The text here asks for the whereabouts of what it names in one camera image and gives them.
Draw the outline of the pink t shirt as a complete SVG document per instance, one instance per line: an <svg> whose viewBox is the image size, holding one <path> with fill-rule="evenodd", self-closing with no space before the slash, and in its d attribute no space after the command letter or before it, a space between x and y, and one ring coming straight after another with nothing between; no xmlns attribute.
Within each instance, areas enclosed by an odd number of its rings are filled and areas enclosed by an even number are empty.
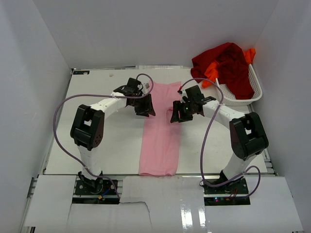
<svg viewBox="0 0 311 233"><path fill-rule="evenodd" d="M144 121L138 174L173 176L177 172L181 125L171 123L173 102L180 99L181 82L155 83L151 92L155 116Z"/></svg>

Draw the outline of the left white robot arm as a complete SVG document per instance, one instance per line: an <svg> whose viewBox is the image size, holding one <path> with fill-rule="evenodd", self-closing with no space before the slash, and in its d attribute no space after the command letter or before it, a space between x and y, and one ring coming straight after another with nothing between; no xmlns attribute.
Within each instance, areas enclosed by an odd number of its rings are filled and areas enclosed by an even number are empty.
<svg viewBox="0 0 311 233"><path fill-rule="evenodd" d="M150 94L152 87L153 82L142 83L138 78L129 78L126 85L116 88L109 97L91 105L81 104L78 107L70 136L83 163L78 176L91 193L97 194L103 187L100 180L103 173L96 148L104 137L105 120L127 106L132 106L138 116L155 116Z"/></svg>

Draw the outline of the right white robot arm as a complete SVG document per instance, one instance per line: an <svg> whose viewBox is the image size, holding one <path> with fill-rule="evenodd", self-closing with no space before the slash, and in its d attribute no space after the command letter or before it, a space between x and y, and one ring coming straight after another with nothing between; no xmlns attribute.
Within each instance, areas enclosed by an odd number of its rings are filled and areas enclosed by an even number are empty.
<svg viewBox="0 0 311 233"><path fill-rule="evenodd" d="M255 112L245 114L223 105L214 97L205 97L197 85L179 89L178 94L181 99L173 102L171 123L191 121L194 115L201 115L210 119L207 132L214 121L229 130L233 154L218 180L210 183L202 177L202 184L232 193L237 188L236 180L253 168L250 163L269 145L259 115Z"/></svg>

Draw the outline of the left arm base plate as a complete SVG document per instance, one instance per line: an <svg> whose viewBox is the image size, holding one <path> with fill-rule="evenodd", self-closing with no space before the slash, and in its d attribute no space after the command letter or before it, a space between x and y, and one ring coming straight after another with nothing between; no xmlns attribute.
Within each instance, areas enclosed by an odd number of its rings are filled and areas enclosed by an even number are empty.
<svg viewBox="0 0 311 233"><path fill-rule="evenodd" d="M76 180L72 202L76 204L119 204L117 196L118 180L107 179L90 183Z"/></svg>

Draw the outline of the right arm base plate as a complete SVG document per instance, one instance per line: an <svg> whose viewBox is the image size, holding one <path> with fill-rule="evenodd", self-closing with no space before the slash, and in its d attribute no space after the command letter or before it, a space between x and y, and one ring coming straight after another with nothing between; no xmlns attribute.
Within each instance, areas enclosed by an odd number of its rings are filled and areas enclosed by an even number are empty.
<svg viewBox="0 0 311 233"><path fill-rule="evenodd" d="M238 206L251 204L249 197L242 198L249 194L244 177L221 187L209 187L202 181L199 182L199 185L204 189L205 206Z"/></svg>

